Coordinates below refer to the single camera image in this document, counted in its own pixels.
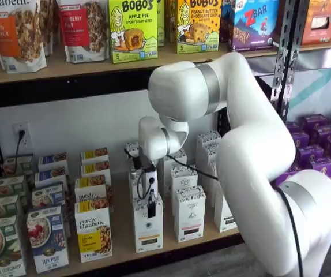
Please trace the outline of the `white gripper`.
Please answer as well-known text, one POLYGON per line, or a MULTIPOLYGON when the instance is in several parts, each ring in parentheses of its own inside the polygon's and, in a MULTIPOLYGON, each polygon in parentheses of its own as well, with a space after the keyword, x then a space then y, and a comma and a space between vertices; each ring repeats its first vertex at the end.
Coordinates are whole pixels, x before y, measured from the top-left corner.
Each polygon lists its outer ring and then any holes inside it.
POLYGON ((142 199, 148 199, 148 218, 156 216, 156 198, 159 194, 157 170, 144 169, 142 172, 142 199))

